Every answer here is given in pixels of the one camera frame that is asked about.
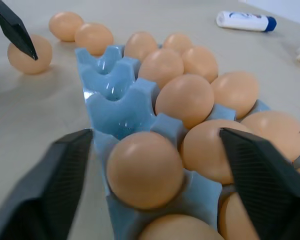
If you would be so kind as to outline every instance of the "white bottle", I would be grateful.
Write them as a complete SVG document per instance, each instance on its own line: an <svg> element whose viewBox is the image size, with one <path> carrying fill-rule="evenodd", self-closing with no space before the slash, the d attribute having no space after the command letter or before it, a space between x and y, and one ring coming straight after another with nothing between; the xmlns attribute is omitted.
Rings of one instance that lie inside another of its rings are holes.
<svg viewBox="0 0 300 240"><path fill-rule="evenodd" d="M272 16L221 11L216 17L216 24L221 28L270 32L275 29L277 21Z"/></svg>

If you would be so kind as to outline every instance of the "bottle label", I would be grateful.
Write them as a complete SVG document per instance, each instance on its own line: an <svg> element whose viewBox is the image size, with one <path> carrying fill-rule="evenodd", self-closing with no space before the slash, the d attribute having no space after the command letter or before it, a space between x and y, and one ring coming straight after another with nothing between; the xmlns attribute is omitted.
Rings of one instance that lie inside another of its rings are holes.
<svg viewBox="0 0 300 240"><path fill-rule="evenodd" d="M231 19L261 19L261 15L245 13L245 12L230 12L229 18Z"/></svg>

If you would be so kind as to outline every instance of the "table surface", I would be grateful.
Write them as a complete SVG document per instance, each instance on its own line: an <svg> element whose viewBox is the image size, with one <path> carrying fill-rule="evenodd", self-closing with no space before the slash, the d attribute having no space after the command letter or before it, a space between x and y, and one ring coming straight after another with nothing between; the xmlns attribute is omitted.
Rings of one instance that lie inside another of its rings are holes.
<svg viewBox="0 0 300 240"><path fill-rule="evenodd" d="M89 127L74 43L59 42L48 29L50 17L73 11L86 22L105 24L115 43L124 44L136 31L148 31L158 41L173 32L187 34L196 45L211 49L220 73L254 73L260 99L271 108L300 120L300 66L295 50L300 25L277 17L271 33L245 32L216 26L219 11L266 12L236 0L5 0L31 34L49 39L51 68L28 76L13 69L7 59L8 40L0 30L0 203L11 188L63 135ZM90 161L86 186L70 239L112 239L104 199L100 165Z"/></svg>

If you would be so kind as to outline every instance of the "blue bottle cap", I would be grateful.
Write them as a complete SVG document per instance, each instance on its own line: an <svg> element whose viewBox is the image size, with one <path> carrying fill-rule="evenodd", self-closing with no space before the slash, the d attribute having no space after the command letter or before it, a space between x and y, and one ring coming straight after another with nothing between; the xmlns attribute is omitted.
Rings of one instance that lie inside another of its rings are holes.
<svg viewBox="0 0 300 240"><path fill-rule="evenodd" d="M275 28L277 26L277 21L272 16L267 16L267 18L268 18L268 26L266 26L266 29L264 30L264 32L271 32L271 31L275 30Z"/></svg>

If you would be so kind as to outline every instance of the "blue egg tray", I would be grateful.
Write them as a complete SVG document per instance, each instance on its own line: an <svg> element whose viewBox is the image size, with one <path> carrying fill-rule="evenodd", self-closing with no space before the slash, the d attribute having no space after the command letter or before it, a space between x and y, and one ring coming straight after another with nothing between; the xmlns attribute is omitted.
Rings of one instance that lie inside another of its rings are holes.
<svg viewBox="0 0 300 240"><path fill-rule="evenodd" d="M218 202L234 191L222 187L194 171L185 171L180 194L167 206L142 211L121 202L111 191L107 177L107 159L113 147L124 137L153 131L166 137L178 148L187 134L182 121L165 114L155 115L154 106L160 92L157 84L138 78L141 63L123 57L124 46L108 46L103 56L91 56L85 48L75 50L84 100L94 132L94 147L102 164L102 178L115 240L134 240L154 219L167 214L196 217L217 230ZM249 114L270 108L257 100ZM236 111L215 104L207 120L236 121ZM300 157L295 161L300 167Z"/></svg>

